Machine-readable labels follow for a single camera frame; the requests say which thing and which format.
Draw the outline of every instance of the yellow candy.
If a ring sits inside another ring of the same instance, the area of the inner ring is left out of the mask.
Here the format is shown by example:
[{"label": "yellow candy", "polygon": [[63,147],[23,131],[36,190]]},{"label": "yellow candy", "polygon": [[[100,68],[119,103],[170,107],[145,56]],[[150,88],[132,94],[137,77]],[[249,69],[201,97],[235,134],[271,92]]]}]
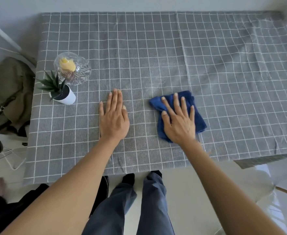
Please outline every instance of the yellow candy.
[{"label": "yellow candy", "polygon": [[60,59],[60,68],[62,70],[74,72],[76,70],[76,65],[72,59],[68,60],[67,58],[62,58]]}]

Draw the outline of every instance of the person's left hand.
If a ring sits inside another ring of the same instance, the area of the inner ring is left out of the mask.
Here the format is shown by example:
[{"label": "person's left hand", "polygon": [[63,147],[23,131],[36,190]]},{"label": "person's left hand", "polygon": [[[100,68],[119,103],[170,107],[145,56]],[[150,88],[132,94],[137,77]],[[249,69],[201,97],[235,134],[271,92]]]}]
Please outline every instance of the person's left hand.
[{"label": "person's left hand", "polygon": [[121,90],[114,89],[110,92],[106,112],[103,110],[103,102],[100,102],[100,136],[101,138],[114,139],[117,143],[126,137],[129,130],[129,119],[126,107],[123,105],[123,95]]}]

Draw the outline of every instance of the black pants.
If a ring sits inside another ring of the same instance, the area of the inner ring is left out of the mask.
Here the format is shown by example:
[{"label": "black pants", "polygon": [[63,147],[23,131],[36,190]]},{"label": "black pants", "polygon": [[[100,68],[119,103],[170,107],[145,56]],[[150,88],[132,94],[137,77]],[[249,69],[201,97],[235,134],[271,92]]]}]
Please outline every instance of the black pants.
[{"label": "black pants", "polygon": [[[29,191],[19,202],[8,204],[4,198],[0,196],[0,233],[17,218],[39,195],[41,195],[49,186],[41,184],[37,189]],[[91,210],[91,214],[96,207],[108,195],[108,185],[104,177],[102,177],[98,193]]]}]

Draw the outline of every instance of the gray pants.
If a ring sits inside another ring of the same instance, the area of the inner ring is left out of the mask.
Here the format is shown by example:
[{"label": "gray pants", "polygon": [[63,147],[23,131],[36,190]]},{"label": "gray pants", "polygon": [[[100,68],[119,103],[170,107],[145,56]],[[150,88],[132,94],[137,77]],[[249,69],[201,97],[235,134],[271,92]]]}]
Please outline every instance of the gray pants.
[{"label": "gray pants", "polygon": [[[165,199],[162,178],[151,172],[143,181],[141,215],[137,235],[174,235]],[[125,214],[137,194],[129,184],[120,183],[87,222],[82,235],[123,235]]]}]

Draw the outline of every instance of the gray checkered tablecloth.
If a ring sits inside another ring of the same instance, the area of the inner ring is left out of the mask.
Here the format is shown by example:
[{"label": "gray checkered tablecloth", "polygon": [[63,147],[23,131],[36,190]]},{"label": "gray checkered tablecloth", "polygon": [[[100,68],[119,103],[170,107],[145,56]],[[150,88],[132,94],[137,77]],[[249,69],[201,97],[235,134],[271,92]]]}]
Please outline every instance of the gray checkered tablecloth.
[{"label": "gray checkered tablecloth", "polygon": [[157,137],[155,96],[190,90],[215,160],[287,154],[287,27],[278,12],[44,13],[37,78],[57,54],[90,61],[73,105],[35,89],[24,183],[53,182],[99,139],[98,105],[123,92],[130,130],[105,174],[189,165]]}]

